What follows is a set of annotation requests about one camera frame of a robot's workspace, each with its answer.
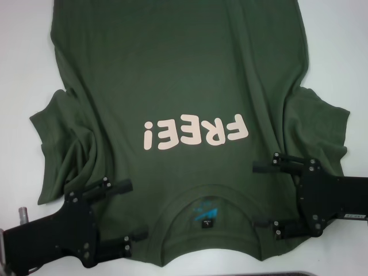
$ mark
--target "green t-shirt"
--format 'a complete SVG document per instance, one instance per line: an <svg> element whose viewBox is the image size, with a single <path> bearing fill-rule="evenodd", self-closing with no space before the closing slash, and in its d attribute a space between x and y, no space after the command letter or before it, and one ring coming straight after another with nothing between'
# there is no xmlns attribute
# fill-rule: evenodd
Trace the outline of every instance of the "green t-shirt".
<svg viewBox="0 0 368 276"><path fill-rule="evenodd" d="M95 207L101 236L147 225L133 259L159 266L206 248L264 260L305 240L252 226L298 217L291 176L253 174L254 160L313 156L342 174L349 113L300 87L296 1L55 0L51 38L66 91L31 118L39 204L131 179L134 191Z"/></svg>

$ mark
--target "size tag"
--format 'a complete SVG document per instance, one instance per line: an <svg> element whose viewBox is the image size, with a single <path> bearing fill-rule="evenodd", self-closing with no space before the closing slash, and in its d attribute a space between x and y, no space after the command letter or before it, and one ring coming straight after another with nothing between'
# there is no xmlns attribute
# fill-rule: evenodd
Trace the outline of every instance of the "size tag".
<svg viewBox="0 0 368 276"><path fill-rule="evenodd" d="M202 220L202 228L212 228L213 227L213 219Z"/></svg>

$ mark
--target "black clamp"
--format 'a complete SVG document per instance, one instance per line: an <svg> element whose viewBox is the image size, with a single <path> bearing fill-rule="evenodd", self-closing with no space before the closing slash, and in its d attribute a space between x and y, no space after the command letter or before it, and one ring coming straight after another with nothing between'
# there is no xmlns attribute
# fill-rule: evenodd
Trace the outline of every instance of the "black clamp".
<svg viewBox="0 0 368 276"><path fill-rule="evenodd" d="M296 183L299 220L255 221L272 226L276 239L319 237L334 219L367 220L368 178L337 177L323 169L315 158L304 159L276 152L271 163L254 162L254 173L288 173Z"/></svg>
<svg viewBox="0 0 368 276"><path fill-rule="evenodd" d="M85 189L65 195L62 208L48 217L4 231L4 268L17 276L60 259L75 256L87 267L132 255L132 242L146 239L146 227L127 233L120 239L100 241L91 205L133 190L130 180L112 185L107 177Z"/></svg>

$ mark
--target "short sleeve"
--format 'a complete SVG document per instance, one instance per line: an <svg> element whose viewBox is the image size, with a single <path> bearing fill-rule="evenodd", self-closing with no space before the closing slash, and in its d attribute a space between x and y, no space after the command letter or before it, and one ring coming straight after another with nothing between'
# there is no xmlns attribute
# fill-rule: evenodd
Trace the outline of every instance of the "short sleeve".
<svg viewBox="0 0 368 276"><path fill-rule="evenodd" d="M60 197L67 182L87 182L94 167L96 144L78 100L70 91L57 91L49 105L30 120L39 133L45 156L44 183L38 201L44 204Z"/></svg>
<svg viewBox="0 0 368 276"><path fill-rule="evenodd" d="M342 175L341 158L350 112L334 107L311 89L298 87L287 97L283 119L288 155L314 157L332 174Z"/></svg>

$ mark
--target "silver post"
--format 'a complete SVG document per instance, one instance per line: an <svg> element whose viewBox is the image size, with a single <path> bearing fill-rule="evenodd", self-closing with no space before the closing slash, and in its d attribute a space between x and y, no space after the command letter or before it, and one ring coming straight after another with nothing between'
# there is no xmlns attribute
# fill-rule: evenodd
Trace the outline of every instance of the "silver post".
<svg viewBox="0 0 368 276"><path fill-rule="evenodd" d="M21 221L21 225L26 224L29 222L28 220L28 212L26 207L20 207L19 208L19 218Z"/></svg>

